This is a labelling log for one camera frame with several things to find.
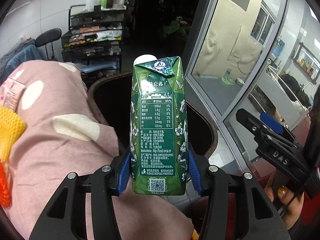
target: human hand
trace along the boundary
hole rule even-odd
[[[275,174],[272,174],[268,180],[267,186],[264,189],[267,196],[270,198],[272,202],[275,200],[275,196],[272,190],[272,184],[274,179],[275,179]],[[287,187],[282,186],[278,189],[278,197],[282,204],[287,205],[289,201],[293,198],[293,196],[294,196],[294,193],[291,190],[289,190]],[[300,197],[295,197],[294,200],[292,200],[291,204],[288,207],[288,212],[282,217],[282,220],[287,230],[289,230],[300,217],[302,206],[303,206],[303,194]]]

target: green milk carton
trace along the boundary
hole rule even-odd
[[[188,131],[180,57],[133,66],[130,117],[133,192],[184,195]]]

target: green plant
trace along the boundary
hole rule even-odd
[[[161,26],[157,33],[159,40],[163,41],[167,36],[173,33],[177,33],[181,37],[187,39],[190,32],[189,24],[182,19],[182,17],[177,17],[169,25]]]

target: white polka dot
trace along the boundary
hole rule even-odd
[[[23,110],[26,110],[33,105],[33,103],[41,95],[43,86],[44,86],[43,82],[41,80],[38,80],[27,87],[26,91],[23,93],[23,96],[22,96]]]
[[[65,69],[70,70],[72,72],[76,71],[76,68],[74,66],[72,66],[71,64],[68,63],[59,63],[60,66],[63,66]]]
[[[53,127],[57,133],[83,141],[97,141],[100,135],[99,124],[82,114],[55,116],[53,117]]]
[[[17,80],[17,78],[19,78],[23,72],[24,72],[24,69],[19,70],[12,79]]]

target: blue gripper pad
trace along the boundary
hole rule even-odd
[[[193,188],[195,189],[196,192],[198,192],[199,195],[201,195],[203,192],[203,187],[201,182],[201,173],[196,164],[196,160],[194,159],[190,150],[188,150],[188,156],[189,156],[189,173],[190,173],[191,181],[193,184]]]
[[[129,177],[130,177],[130,152],[127,153],[127,156],[119,172],[119,180],[116,188],[119,195],[127,188]]]
[[[283,134],[283,126],[266,113],[260,114],[260,120],[269,126],[275,133]]]

